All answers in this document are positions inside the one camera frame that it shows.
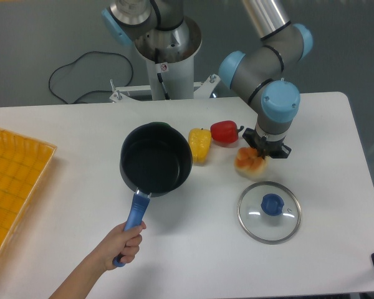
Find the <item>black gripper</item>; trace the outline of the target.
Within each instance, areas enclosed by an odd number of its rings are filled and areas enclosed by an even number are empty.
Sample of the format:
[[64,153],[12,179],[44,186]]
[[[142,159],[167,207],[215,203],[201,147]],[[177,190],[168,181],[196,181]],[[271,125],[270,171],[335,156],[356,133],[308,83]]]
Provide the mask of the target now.
[[258,132],[251,128],[246,128],[242,137],[262,158],[287,159],[292,152],[292,149],[284,144],[284,138],[271,141],[269,137],[260,137]]

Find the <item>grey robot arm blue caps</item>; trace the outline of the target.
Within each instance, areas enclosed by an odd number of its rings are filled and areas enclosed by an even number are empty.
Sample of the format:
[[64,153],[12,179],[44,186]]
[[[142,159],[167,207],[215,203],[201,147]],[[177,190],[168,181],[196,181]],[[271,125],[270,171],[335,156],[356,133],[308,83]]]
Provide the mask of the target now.
[[[281,79],[284,71],[312,49],[310,31],[292,24],[279,1],[245,1],[261,39],[252,54],[235,51],[219,67],[223,84],[257,113],[256,126],[243,137],[263,157],[284,159],[284,139],[300,104],[297,87]],[[194,56],[202,35],[185,16],[182,1],[114,1],[102,11],[114,38],[133,45],[145,60],[154,100],[189,99],[194,94]]]

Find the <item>person's forearm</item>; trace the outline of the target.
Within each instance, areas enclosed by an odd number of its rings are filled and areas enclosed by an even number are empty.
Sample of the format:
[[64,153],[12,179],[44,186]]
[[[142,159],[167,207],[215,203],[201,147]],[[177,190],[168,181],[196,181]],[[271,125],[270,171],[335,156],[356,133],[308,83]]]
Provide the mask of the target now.
[[49,298],[86,298],[106,271],[105,259],[98,252],[91,252]]

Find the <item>person's hand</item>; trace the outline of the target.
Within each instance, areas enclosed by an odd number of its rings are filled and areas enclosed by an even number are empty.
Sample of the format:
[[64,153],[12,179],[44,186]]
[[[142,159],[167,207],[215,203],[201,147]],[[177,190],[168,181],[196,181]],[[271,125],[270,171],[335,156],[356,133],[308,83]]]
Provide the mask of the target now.
[[115,268],[113,259],[120,254],[121,263],[130,263],[140,250],[141,233],[146,229],[142,221],[140,225],[125,229],[126,223],[115,226],[90,253],[94,269],[100,273]]

